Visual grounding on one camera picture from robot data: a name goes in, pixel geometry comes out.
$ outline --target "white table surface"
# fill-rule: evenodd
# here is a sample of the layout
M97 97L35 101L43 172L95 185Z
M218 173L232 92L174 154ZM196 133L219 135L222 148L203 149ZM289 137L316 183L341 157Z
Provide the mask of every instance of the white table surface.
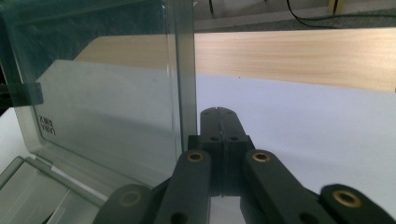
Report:
M396 94L263 79L197 76L197 107L234 110L256 148L315 192L340 183L396 217ZM29 153L15 111L0 118L0 171ZM237 198L212 199L211 223L243 223Z

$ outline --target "plastic box lid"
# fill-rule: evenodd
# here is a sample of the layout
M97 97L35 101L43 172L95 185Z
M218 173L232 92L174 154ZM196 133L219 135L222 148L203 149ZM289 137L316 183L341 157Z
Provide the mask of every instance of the plastic box lid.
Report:
M196 134L192 1L6 0L7 84L28 150L109 195L169 177Z

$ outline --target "light wood panel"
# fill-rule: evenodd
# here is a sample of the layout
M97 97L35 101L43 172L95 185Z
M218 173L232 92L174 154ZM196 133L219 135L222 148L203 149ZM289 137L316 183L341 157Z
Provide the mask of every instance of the light wood panel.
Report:
M77 60L165 67L165 43L164 35L99 37ZM393 28L196 34L195 57L197 73L376 91L396 88Z

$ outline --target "screw hole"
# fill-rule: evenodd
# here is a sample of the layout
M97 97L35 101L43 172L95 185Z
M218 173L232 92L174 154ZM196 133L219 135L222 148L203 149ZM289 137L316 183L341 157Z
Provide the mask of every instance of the screw hole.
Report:
M308 213L301 213L300 220L304 224L319 224L318 220L314 216Z
M255 161L259 161L259 162L266 162L266 161L270 160L270 156L268 156L267 154L265 154L263 152L258 152L258 153L253 154L253 159Z
M361 200L353 193L346 190L336 190L332 193L334 199L347 207L360 207Z
M186 224L189 218L183 213L174 213L171 216L172 224Z
M140 194L135 191L128 191L122 194L120 197L120 204L125 207L130 207L137 204L140 201Z
M192 161L192 162L198 162L204 159L204 155L198 152L193 152L190 155L187 156L187 160Z

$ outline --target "black cable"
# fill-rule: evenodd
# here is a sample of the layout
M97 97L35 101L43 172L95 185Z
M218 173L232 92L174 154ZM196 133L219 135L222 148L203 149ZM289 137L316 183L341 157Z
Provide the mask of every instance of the black cable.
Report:
M294 17L299 23L301 23L302 25L310 26L310 27L313 27L313 28L319 28L319 29L338 29L338 27L333 27L333 26L322 26L322 25L311 25L311 24L308 24L308 23L304 22L303 20L304 20L305 18L301 18L301 17L297 16L296 14L294 14L293 10L291 10L291 7L290 7L290 0L286 0L286 2L288 3L288 8L289 8L289 11L290 11L291 15L293 15L293 17Z
M293 15L293 17L300 22L303 25L314 27L314 28L326 28L326 29L340 29L339 27L334 27L334 26L322 26L322 25L311 25L308 24L304 21L324 21L324 20L329 20L329 19L335 19L335 18L352 18L352 17L363 17L363 18L370 18L370 17L382 17L382 18L393 18L396 19L396 15L389 15L389 14L346 14L346 15L331 15L331 16L324 16L324 17L315 17L315 18L303 18L299 17L296 14L294 14L293 10L290 7L290 0L286 0L288 3L288 8Z

